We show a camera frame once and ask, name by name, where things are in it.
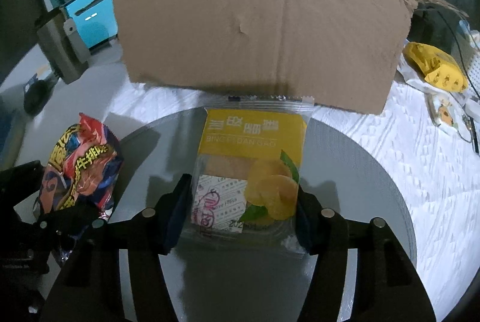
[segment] black mouse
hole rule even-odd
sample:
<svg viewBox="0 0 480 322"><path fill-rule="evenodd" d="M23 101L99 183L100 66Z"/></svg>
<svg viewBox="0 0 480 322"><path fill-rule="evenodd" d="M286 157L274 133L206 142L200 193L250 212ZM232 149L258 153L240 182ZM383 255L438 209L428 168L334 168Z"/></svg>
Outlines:
<svg viewBox="0 0 480 322"><path fill-rule="evenodd" d="M52 96L53 85L43 79L35 81L23 98L23 109L30 116L36 116Z"/></svg>

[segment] wall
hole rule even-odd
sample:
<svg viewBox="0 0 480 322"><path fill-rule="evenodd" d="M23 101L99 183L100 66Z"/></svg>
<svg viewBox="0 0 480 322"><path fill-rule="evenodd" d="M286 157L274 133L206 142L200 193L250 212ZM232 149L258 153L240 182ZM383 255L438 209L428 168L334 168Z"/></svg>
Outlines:
<svg viewBox="0 0 480 322"><path fill-rule="evenodd" d="M48 60L37 45L34 21L42 0L0 0L0 92L25 83Z"/></svg>

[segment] yellow snack package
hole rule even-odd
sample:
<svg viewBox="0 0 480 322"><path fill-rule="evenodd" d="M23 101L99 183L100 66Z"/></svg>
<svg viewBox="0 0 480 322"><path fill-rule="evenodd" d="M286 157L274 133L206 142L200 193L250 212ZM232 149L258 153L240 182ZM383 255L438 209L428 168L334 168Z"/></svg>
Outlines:
<svg viewBox="0 0 480 322"><path fill-rule="evenodd" d="M265 104L261 110L207 109L193 175L190 232L210 242L303 253L294 218L313 105L294 107L296 112L287 102L281 112L266 111Z"/></svg>
<svg viewBox="0 0 480 322"><path fill-rule="evenodd" d="M437 47L409 42L403 49L408 61L414 62L425 81L448 92L461 92L469 83L454 58Z"/></svg>

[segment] red stamp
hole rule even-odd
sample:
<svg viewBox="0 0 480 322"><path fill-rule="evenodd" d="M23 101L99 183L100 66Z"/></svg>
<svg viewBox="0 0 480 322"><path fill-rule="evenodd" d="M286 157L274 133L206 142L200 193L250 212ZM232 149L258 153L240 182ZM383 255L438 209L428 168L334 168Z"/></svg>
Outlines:
<svg viewBox="0 0 480 322"><path fill-rule="evenodd" d="M213 211L217 209L219 203L220 195L215 188L211 188L193 208L191 212L193 223L211 229L215 223Z"/></svg>

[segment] cardboard box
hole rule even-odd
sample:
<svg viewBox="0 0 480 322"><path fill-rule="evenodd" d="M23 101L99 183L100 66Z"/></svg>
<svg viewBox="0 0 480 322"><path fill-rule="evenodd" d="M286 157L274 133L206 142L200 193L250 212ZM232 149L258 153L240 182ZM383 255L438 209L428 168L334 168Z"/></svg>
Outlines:
<svg viewBox="0 0 480 322"><path fill-rule="evenodd" d="M113 1L133 81L379 114L424 0Z"/></svg>

